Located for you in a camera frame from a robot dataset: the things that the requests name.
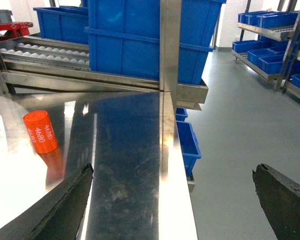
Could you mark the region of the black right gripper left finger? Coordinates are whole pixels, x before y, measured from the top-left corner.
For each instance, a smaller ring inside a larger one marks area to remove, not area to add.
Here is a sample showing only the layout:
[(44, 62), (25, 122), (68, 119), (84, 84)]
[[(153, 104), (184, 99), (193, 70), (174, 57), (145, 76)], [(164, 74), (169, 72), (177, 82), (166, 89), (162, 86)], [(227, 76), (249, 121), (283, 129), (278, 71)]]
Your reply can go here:
[(74, 240), (93, 179), (90, 163), (81, 166), (21, 215), (0, 228), (0, 240)]

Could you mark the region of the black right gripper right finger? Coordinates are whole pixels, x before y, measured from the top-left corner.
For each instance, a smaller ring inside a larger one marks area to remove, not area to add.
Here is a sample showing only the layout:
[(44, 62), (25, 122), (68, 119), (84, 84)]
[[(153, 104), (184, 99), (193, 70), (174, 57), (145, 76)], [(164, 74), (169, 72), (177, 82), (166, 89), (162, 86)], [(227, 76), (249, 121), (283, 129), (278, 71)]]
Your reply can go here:
[(278, 240), (300, 240), (300, 184), (267, 164), (252, 172), (256, 195)]

